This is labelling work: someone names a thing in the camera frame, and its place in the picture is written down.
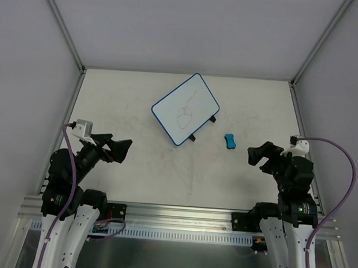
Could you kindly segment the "blue whiteboard eraser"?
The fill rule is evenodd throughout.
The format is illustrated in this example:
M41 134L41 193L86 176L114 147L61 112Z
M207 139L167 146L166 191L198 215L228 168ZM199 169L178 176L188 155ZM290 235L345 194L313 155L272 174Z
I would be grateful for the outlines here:
M226 134L224 136L224 139L226 141L226 148L227 149L235 149L236 148L236 142L234 140L233 134Z

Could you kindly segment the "blue framed whiteboard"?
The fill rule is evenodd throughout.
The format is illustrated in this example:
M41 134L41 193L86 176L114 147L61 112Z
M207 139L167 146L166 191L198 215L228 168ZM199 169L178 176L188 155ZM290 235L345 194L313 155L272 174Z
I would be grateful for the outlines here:
M219 111L216 98L199 73L193 74L151 107L152 114L176 146L192 137Z

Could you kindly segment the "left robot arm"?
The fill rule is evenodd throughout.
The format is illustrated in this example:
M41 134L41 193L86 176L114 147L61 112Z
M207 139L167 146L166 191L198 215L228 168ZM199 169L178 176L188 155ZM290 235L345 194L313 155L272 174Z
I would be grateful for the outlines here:
M123 163L132 140L114 141L111 134L95 134L93 141L82 140L82 148L73 153L70 140L66 148L50 157L48 184L43 192L41 236L32 268L76 268L85 242L94 225L126 222L110 214L105 192L82 189L80 182L100 161Z

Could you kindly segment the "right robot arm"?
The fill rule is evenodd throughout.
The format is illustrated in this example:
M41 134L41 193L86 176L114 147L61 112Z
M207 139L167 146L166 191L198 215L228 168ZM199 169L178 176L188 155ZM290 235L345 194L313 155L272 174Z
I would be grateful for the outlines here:
M309 193L314 165L304 157L309 144L299 141L285 150L267 141L248 148L249 165L273 176L278 187L277 203L256 203L249 212L252 227L262 232L272 268L315 268L314 230L317 205Z

